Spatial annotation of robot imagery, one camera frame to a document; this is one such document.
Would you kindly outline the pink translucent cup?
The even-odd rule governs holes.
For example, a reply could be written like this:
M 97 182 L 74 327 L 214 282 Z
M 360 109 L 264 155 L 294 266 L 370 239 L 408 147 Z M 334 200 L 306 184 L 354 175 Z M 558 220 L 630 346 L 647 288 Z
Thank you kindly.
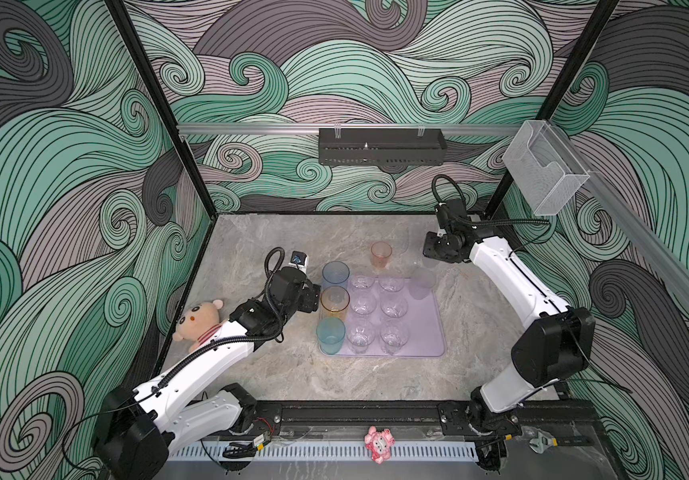
M 376 241 L 370 247 L 370 263 L 376 269 L 384 269 L 388 266 L 393 249 L 386 241 Z

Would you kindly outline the yellow translucent cup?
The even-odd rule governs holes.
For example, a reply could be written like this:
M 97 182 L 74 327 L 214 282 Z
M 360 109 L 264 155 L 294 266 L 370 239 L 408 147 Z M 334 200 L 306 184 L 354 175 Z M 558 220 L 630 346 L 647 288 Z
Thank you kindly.
M 346 320 L 349 304 L 350 295 L 342 286 L 332 285 L 322 291 L 322 295 L 320 295 L 320 306 L 322 306 L 324 318 L 333 317 Z

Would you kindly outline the clear glass cup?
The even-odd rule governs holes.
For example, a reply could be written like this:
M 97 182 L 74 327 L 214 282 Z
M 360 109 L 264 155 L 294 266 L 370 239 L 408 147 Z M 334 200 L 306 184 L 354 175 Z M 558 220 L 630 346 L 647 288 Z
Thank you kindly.
M 400 292 L 404 288 L 405 280 L 399 274 L 384 273 L 378 276 L 378 285 L 385 292 Z
M 368 290 L 372 288 L 375 283 L 376 277 L 365 271 L 356 271 L 350 274 L 349 286 L 355 290 Z
M 409 304 L 399 292 L 387 292 L 380 296 L 379 300 L 381 312 L 393 319 L 399 319 L 406 316 Z
M 408 327 L 402 321 L 384 322 L 379 330 L 380 347 L 387 355 L 395 355 L 410 340 Z
M 350 310 L 358 316 L 370 316 L 377 306 L 378 300 L 370 291 L 357 290 L 350 294 Z
M 368 320 L 348 321 L 346 338 L 353 354 L 364 354 L 372 344 L 374 337 L 374 326 Z
M 435 284 L 436 275 L 432 270 L 416 267 L 409 278 L 409 294 L 415 300 L 422 300 L 432 294 Z

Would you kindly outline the blue translucent cup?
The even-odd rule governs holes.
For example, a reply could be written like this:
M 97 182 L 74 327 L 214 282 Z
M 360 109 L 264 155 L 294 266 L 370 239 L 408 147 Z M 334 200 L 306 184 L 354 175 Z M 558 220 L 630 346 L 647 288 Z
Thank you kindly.
M 330 261 L 322 268 L 322 289 L 332 286 L 346 286 L 350 276 L 349 267 L 341 261 Z

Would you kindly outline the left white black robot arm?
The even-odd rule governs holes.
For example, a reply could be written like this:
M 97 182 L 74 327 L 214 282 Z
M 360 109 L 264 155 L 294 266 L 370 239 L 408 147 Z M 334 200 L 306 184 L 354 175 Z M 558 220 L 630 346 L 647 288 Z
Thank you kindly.
M 264 292 L 236 307 L 218 329 L 196 337 L 194 351 L 162 374 L 106 394 L 96 416 L 92 451 L 114 479 L 152 479 L 170 454 L 212 432 L 246 431 L 254 398 L 230 384 L 210 401 L 196 396 L 232 365 L 282 338 L 298 312 L 314 313 L 322 288 L 308 277 L 308 256 L 294 251 L 266 267 Z

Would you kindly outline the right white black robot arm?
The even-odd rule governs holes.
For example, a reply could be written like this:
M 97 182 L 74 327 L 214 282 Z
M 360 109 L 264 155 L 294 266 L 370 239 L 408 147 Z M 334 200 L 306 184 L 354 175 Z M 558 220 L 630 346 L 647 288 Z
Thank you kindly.
M 445 174 L 430 182 L 438 232 L 429 232 L 424 257 L 478 267 L 509 302 L 523 326 L 510 362 L 500 374 L 470 394 L 468 418 L 476 430 L 491 431 L 496 421 L 538 391 L 588 368 L 594 317 L 570 306 L 549 289 L 516 255 L 500 226 L 546 226 L 542 219 L 473 220 L 460 186 Z

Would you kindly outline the teal translucent cup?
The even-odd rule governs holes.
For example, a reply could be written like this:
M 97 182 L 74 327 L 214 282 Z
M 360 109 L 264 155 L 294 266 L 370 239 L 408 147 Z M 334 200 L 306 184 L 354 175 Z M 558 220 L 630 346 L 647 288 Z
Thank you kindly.
M 342 349 L 346 336 L 344 322 L 337 317 L 326 317 L 316 326 L 318 347 L 326 355 L 336 355 Z

